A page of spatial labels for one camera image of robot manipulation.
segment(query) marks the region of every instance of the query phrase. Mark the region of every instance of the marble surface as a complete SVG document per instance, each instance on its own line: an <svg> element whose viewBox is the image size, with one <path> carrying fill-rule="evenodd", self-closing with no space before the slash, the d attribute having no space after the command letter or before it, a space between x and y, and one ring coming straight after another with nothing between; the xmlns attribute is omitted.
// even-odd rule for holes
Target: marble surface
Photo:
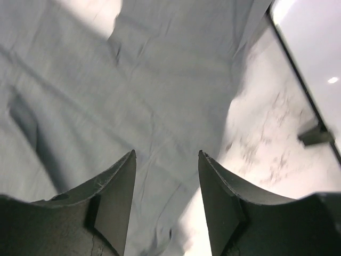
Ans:
<svg viewBox="0 0 341 256"><path fill-rule="evenodd" d="M59 0L102 35L113 30L119 0ZM255 33L243 90L233 101L219 162L274 193L300 198L341 191L341 169L329 145L304 148L297 133L315 120L295 74L266 20ZM210 255L200 190L179 225L189 238L185 255Z"/></svg>

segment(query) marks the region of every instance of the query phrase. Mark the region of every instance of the gray cloth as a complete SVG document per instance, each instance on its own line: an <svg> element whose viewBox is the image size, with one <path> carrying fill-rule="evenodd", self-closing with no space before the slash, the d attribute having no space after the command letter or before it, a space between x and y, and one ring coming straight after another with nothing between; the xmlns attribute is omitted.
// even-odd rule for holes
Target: gray cloth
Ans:
<svg viewBox="0 0 341 256"><path fill-rule="evenodd" d="M53 1L0 0L0 193L49 199L135 149L125 255L182 255L198 151L218 155L269 4L124 0L106 41Z"/></svg>

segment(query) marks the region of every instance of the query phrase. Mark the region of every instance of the black robotic claw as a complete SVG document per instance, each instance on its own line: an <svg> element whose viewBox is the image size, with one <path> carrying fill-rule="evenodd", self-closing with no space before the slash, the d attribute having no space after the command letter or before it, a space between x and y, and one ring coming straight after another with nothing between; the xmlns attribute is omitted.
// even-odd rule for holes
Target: black robotic claw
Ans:
<svg viewBox="0 0 341 256"><path fill-rule="evenodd" d="M341 255L341 194L293 200L263 190L199 153L212 256Z"/></svg>
<svg viewBox="0 0 341 256"><path fill-rule="evenodd" d="M136 156L50 201L0 196L0 255L123 256L132 205Z"/></svg>

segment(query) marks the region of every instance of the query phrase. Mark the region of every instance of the gray fabric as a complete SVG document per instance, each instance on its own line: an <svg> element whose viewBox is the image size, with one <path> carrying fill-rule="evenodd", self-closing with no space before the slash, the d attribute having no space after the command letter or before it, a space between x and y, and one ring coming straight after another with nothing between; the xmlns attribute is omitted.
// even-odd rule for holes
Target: gray fabric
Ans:
<svg viewBox="0 0 341 256"><path fill-rule="evenodd" d="M124 0L106 41L52 1L0 0L0 193L49 199L135 149L125 255L182 255L198 151L218 155L269 3Z"/></svg>

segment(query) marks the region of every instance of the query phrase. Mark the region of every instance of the speckled white surface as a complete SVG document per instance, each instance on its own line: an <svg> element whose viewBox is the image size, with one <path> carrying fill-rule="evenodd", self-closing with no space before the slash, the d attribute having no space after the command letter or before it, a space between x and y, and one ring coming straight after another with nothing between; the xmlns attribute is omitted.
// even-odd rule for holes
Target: speckled white surface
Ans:
<svg viewBox="0 0 341 256"><path fill-rule="evenodd" d="M118 0L59 0L108 37L120 9ZM315 191L341 191L341 169L328 145L304 148L302 125L314 119L304 93L270 27L254 44L244 90L233 101L219 162L274 193L300 198ZM210 255L200 191L180 225L190 239L185 255Z"/></svg>

